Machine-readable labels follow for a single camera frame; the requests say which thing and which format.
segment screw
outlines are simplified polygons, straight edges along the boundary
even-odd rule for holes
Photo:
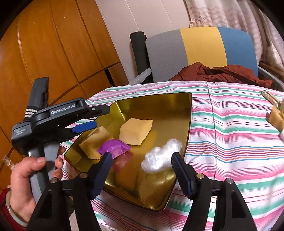
[[[54,183],[56,183],[57,182],[57,178],[56,177],[53,177],[53,178],[51,178],[51,180],[50,180],[50,182],[52,183],[52,184],[54,184]]]
[[[227,178],[226,181],[227,181],[229,184],[234,183],[233,179],[231,179],[231,178]]]
[[[86,172],[82,172],[81,174],[80,174],[80,177],[81,178],[86,178],[88,176],[88,174],[86,173]]]
[[[204,175],[202,173],[197,173],[196,176],[199,179],[203,179],[204,178]]]

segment yellow sponge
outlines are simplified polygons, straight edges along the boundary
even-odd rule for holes
[[[119,139],[130,145],[141,145],[152,128],[151,119],[129,119],[120,128]]]
[[[284,129],[284,120],[283,114],[277,109],[275,105],[273,105],[269,119],[269,123],[275,128],[278,129],[279,132],[282,132]]]
[[[98,160],[101,154],[97,150],[104,142],[112,139],[113,136],[104,127],[98,127],[79,143],[79,146],[90,159]]]

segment fingernail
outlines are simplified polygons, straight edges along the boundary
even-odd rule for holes
[[[46,161],[46,158],[45,157],[39,157],[36,159],[37,162],[39,163],[42,163],[42,162],[45,162]]]

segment gold tray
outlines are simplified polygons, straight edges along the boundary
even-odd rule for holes
[[[131,145],[131,154],[124,167],[117,170],[115,158],[103,190],[124,201],[152,211],[164,209],[175,186],[176,177],[172,169],[156,174],[147,174],[140,163],[153,147],[162,147],[169,139],[182,142],[185,154],[191,121],[191,93],[170,93],[129,98],[114,102],[108,115],[96,119],[98,127],[104,126],[115,139],[120,127],[130,118],[152,119],[153,126],[140,146]],[[84,132],[64,155],[71,166],[87,172],[98,160],[89,159],[79,143],[91,131]]]

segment wooden wall panel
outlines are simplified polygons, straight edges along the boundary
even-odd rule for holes
[[[81,83],[81,87],[85,92],[87,98],[90,98],[94,94],[97,94],[100,91],[110,87],[110,83],[105,72],[101,71],[98,74],[87,79],[85,82]]]
[[[77,79],[80,81],[102,69],[75,0],[50,0],[59,38]]]
[[[103,68],[119,62],[96,2],[94,0],[77,0],[77,3]]]
[[[49,76],[49,102],[76,85],[54,27],[48,0],[32,1],[21,12],[18,33],[31,79]]]
[[[3,157],[5,155],[8,155],[8,152],[10,151],[11,148],[12,148],[11,143],[0,129],[0,163]]]
[[[123,86],[129,83],[121,63],[110,67],[108,70],[115,86]]]
[[[80,97],[83,97],[84,99],[86,99],[86,95],[82,91],[82,88],[80,86],[77,86],[74,89],[72,89],[71,91],[69,91],[62,98],[60,98],[58,101],[56,101],[55,104],[63,103],[65,101],[80,98]]]
[[[17,151],[14,149],[11,155],[9,156],[9,159],[12,161],[13,164],[19,163],[23,158],[20,154],[17,153]],[[0,188],[5,189],[10,184],[10,177],[11,177],[12,171],[10,168],[6,165],[3,166],[1,172],[0,172]]]
[[[24,118],[32,87],[19,50],[17,20],[0,41],[0,126],[9,139],[12,127]]]

